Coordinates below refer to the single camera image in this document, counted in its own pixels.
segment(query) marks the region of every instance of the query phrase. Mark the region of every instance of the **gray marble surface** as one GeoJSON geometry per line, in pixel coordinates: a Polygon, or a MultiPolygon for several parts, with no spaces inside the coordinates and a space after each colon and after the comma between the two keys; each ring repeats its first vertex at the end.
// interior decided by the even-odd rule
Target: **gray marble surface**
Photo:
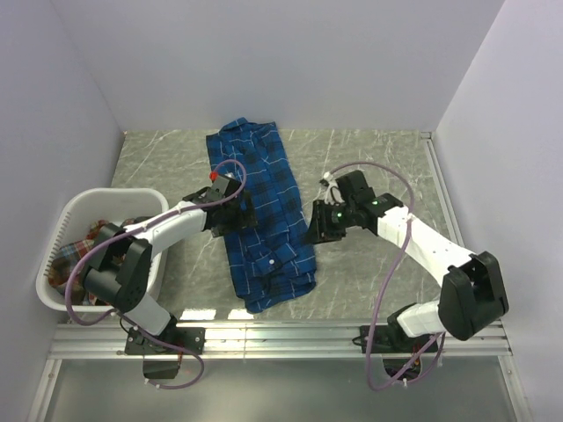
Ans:
{"type": "MultiPolygon", "coordinates": [[[[113,177],[114,187],[151,187],[171,206],[209,183],[205,135],[216,130],[127,133],[113,177]]],[[[415,214],[447,236],[434,180],[416,131],[280,130],[291,169],[301,191],[303,211],[321,194],[321,175],[339,164],[362,159],[386,164],[403,174],[416,193],[415,214]]],[[[366,169],[376,194],[389,192],[407,200],[393,176],[366,169]]],[[[268,320],[366,318],[397,248],[352,229],[347,238],[316,246],[317,287],[308,295],[249,316],[231,285],[224,242],[209,232],[192,236],[169,250],[159,302],[177,317],[268,320]]],[[[381,317],[417,301],[434,299],[437,284],[413,260],[403,260],[385,294],[381,317]]]]}

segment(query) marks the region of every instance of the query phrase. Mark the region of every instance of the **blue plaid shirt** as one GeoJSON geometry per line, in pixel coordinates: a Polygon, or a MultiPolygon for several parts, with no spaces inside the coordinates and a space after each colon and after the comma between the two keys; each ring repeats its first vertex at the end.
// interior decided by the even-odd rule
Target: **blue plaid shirt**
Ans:
{"type": "MultiPolygon", "coordinates": [[[[236,158],[247,172],[258,226],[224,237],[230,275],[246,309],[257,313],[276,303],[306,295],[315,287],[317,269],[297,183],[289,168],[275,123],[259,125],[235,120],[207,137],[211,170],[236,158]]],[[[242,179],[240,169],[226,164],[223,172],[242,179]]]]}

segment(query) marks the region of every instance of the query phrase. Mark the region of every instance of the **white laundry basket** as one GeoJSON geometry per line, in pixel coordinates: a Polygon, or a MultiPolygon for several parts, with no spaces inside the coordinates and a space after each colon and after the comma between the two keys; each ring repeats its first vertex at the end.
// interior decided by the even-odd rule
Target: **white laundry basket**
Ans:
{"type": "MultiPolygon", "coordinates": [[[[97,220],[121,224],[128,218],[153,216],[168,210],[164,195],[154,189],[99,188],[75,196],[62,210],[35,283],[37,295],[49,308],[66,310],[64,298],[48,283],[48,274],[59,249],[86,238],[90,225],[97,220]]],[[[147,292],[158,298],[165,269],[164,251],[150,264],[147,292]]],[[[105,312],[109,306],[73,306],[76,312],[105,312]]]]}

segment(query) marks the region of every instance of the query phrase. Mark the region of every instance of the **white wall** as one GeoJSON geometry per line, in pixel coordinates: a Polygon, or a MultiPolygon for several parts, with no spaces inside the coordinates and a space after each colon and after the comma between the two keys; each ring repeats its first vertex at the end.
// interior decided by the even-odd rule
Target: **white wall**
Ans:
{"type": "Polygon", "coordinates": [[[502,0],[53,0],[121,127],[437,127],[502,0]]]}
{"type": "Polygon", "coordinates": [[[0,409],[24,420],[56,313],[35,276],[64,204],[107,185],[120,130],[48,0],[0,5],[0,409]]]}
{"type": "Polygon", "coordinates": [[[464,239],[501,262],[536,420],[561,420],[563,2],[507,0],[437,129],[464,239]]]}

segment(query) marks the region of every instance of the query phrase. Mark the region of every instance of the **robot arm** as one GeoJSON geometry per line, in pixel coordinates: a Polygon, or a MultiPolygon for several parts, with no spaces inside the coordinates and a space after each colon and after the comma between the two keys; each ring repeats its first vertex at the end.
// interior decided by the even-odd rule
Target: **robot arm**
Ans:
{"type": "MultiPolygon", "coordinates": [[[[230,175],[212,173],[213,184],[186,196],[175,208],[210,203],[232,195],[240,182],[230,175]]],[[[178,241],[210,229],[213,236],[223,236],[256,225],[250,195],[242,192],[221,205],[193,209],[165,218],[170,211],[120,228],[107,224],[95,245],[140,226],[149,229],[110,244],[90,259],[80,274],[84,289],[115,307],[150,335],[173,343],[176,319],[146,293],[151,260],[178,241]]]]}
{"type": "Polygon", "coordinates": [[[440,300],[415,303],[388,318],[397,342],[447,331],[467,340],[508,312],[508,301],[496,258],[453,244],[408,213],[392,195],[377,197],[361,171],[336,179],[341,203],[313,203],[307,239],[313,244],[341,240],[346,229],[359,226],[400,247],[411,220],[406,254],[424,267],[442,288],[440,300]]]}

